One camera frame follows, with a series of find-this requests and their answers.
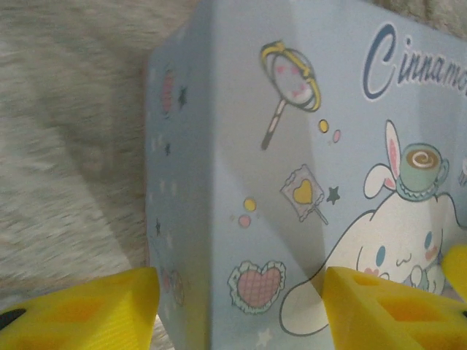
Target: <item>latte art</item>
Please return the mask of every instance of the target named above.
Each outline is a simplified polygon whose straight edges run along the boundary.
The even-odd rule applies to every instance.
[[[407,154],[406,160],[416,169],[433,169],[439,164],[439,156],[430,149],[414,149]]]

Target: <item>white bunny character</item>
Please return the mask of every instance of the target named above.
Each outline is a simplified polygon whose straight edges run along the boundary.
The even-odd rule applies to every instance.
[[[451,197],[448,194],[434,195],[444,181],[442,177],[446,178],[447,170],[435,176],[434,186],[428,184],[427,190],[411,191],[401,181],[401,163],[406,167],[407,160],[401,160],[398,136],[389,120],[386,123],[386,147],[390,165],[378,164],[368,172],[364,193],[367,198],[373,198],[386,187],[391,194],[377,209],[363,213],[346,229],[310,280],[288,292],[280,311],[280,323],[285,332],[311,335],[328,325],[320,293],[324,272],[329,266],[353,268],[436,294],[443,291],[445,279],[439,267],[441,245],[445,251],[453,243],[465,241],[466,237],[458,224]],[[420,152],[423,149],[432,152],[434,147],[411,144],[404,156],[415,154],[419,156],[416,161],[422,162]],[[430,153],[433,154],[438,157],[438,163],[432,168],[441,169],[441,164],[446,162],[438,153]],[[422,173],[413,171],[410,174]]]

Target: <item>pink heart illustration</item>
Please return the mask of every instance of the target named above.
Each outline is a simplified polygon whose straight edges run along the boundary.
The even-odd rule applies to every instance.
[[[239,278],[238,292],[248,306],[262,308],[277,294],[281,280],[278,268],[270,268],[264,273],[248,270]]]

